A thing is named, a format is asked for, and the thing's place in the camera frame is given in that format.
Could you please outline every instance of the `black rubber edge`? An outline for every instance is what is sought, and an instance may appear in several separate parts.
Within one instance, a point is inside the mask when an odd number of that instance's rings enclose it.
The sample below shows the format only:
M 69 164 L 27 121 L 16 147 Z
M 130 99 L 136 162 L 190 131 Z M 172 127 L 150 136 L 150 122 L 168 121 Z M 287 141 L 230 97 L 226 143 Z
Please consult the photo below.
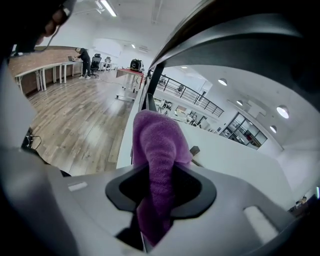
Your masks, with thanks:
M 139 172 L 145 171 L 146 168 L 149 168 L 148 165 L 139 166 L 127 172 L 126 174 L 111 180 L 106 185 L 105 194 L 118 210 L 127 212 L 136 211 L 138 205 L 120 191 L 120 184 L 129 177 L 132 177 Z M 211 180 L 192 170 L 189 170 L 188 168 L 180 168 L 176 165 L 174 166 L 174 168 L 185 171 L 189 175 L 197 179 L 201 183 L 201 192 L 196 198 L 183 205 L 175 207 L 171 211 L 171 217 L 173 219 L 197 218 L 201 214 L 203 214 L 215 201 L 217 197 L 216 186 L 212 183 Z

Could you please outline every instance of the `chair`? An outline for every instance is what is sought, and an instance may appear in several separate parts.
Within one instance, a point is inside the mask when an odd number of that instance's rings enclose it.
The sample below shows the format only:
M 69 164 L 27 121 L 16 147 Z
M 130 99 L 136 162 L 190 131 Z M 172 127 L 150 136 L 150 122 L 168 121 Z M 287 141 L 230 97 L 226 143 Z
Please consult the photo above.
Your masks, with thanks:
M 99 64 L 101 61 L 101 57 L 100 54 L 96 53 L 94 55 L 94 57 L 92 57 L 92 62 L 91 62 L 91 66 L 90 66 L 90 71 L 91 71 L 91 75 L 94 77 L 98 77 L 98 74 L 95 74 L 95 72 L 97 72 L 99 70 Z

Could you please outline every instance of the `man in black clothes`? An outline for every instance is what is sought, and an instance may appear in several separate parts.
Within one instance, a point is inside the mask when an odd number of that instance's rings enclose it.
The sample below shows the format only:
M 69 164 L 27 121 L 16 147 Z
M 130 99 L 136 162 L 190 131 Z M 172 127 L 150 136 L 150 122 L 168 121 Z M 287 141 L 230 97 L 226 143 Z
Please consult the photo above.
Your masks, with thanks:
M 85 48 L 75 48 L 75 51 L 78 53 L 78 55 L 74 56 L 74 60 L 78 60 L 79 58 L 83 61 L 82 65 L 82 76 L 79 77 L 79 79 L 84 79 L 86 75 L 86 79 L 91 78 L 90 74 L 90 56 Z

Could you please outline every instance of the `gray panel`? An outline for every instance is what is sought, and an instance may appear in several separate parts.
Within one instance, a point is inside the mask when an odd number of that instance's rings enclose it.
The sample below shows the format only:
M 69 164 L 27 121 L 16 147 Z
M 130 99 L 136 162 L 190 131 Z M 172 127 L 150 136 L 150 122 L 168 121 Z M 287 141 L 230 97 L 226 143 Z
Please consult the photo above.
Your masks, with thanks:
M 294 222 L 289 213 L 244 180 L 198 166 L 178 166 L 191 169 L 214 182 L 217 197 L 201 217 L 175 221 L 153 249 L 155 256 L 233 256 L 258 249 L 262 244 L 243 213 L 244 208 L 253 205 L 260 208 L 279 232 Z
M 130 226 L 132 214 L 117 210 L 105 195 L 108 182 L 129 171 L 139 172 L 141 166 L 63 178 L 58 168 L 34 155 L 11 150 L 1 156 L 0 181 L 8 200 L 49 248 L 61 255 L 142 255 L 114 237 Z M 177 166 L 212 181 L 217 196 L 200 217 L 174 221 L 152 255 L 233 256 L 258 249 L 261 254 L 289 235 L 287 231 L 262 247 L 243 209 L 257 206 L 282 234 L 294 222 L 289 213 L 244 180 L 198 166 Z M 69 190 L 79 183 L 86 185 Z

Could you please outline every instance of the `white wall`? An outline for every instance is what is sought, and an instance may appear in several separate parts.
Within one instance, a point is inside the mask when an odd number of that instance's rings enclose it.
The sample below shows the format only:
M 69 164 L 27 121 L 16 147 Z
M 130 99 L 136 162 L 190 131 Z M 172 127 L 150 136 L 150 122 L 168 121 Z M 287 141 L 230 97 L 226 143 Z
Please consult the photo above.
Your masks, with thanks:
M 95 39 L 97 23 L 86 15 L 72 15 L 52 39 L 51 46 L 81 47 L 89 49 Z M 50 37 L 45 37 L 40 46 L 46 46 Z
M 142 60 L 144 69 L 147 71 L 154 57 L 151 53 L 144 53 L 139 51 L 137 48 L 133 49 L 131 46 L 125 46 L 123 47 L 123 51 L 117 60 L 118 67 L 130 67 L 130 63 L 133 59 Z
M 302 198 L 320 179 L 320 151 L 284 150 L 277 158 L 292 189 L 294 200 Z
M 310 109 L 282 146 L 277 160 L 297 201 L 320 180 L 320 113 Z
M 204 86 L 206 80 L 203 78 L 191 76 L 188 72 L 184 72 L 180 67 L 165 67 L 163 69 L 162 75 L 178 81 L 179 83 L 191 88 L 197 93 L 200 92 L 201 88 Z
M 96 38 L 88 53 L 90 57 L 93 57 L 95 54 L 101 54 L 102 61 L 104 61 L 106 57 L 111 57 L 112 63 L 118 63 L 117 60 L 120 57 L 123 48 L 123 45 L 116 40 Z
M 277 160 L 230 139 L 178 122 L 194 159 L 205 168 L 241 178 L 285 210 L 295 205 L 291 188 Z

